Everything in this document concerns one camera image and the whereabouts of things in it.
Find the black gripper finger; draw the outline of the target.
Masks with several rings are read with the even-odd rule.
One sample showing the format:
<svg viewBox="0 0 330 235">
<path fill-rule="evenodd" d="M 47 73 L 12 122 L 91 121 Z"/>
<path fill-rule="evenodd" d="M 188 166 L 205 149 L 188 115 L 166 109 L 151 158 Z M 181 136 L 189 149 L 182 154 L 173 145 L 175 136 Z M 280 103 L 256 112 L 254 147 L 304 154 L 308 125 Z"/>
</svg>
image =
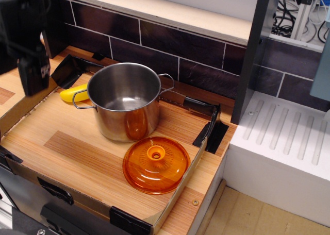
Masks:
<svg viewBox="0 0 330 235">
<path fill-rule="evenodd" d="M 20 58 L 18 70 L 26 96 L 33 96 L 48 88 L 51 66 L 47 54 Z"/>
</svg>

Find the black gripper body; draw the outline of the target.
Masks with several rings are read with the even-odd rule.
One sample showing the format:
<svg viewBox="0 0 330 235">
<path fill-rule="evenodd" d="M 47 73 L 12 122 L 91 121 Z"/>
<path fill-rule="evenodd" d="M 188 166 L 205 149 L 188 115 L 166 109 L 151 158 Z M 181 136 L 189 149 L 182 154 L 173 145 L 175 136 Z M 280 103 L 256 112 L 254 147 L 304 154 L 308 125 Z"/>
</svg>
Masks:
<svg viewBox="0 0 330 235">
<path fill-rule="evenodd" d="M 1 13 L 1 74 L 18 67 L 49 73 L 49 59 L 40 34 L 45 13 Z"/>
</svg>

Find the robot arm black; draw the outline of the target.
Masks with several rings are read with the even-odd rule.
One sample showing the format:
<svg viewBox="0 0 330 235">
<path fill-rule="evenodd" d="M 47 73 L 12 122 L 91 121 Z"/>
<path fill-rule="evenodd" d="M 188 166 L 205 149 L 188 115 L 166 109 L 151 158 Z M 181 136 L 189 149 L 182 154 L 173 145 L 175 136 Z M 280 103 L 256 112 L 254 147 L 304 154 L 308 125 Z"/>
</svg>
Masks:
<svg viewBox="0 0 330 235">
<path fill-rule="evenodd" d="M 50 0 L 1 0 L 1 73 L 17 68 L 26 96 L 48 88 L 50 61 L 41 34 Z"/>
</svg>

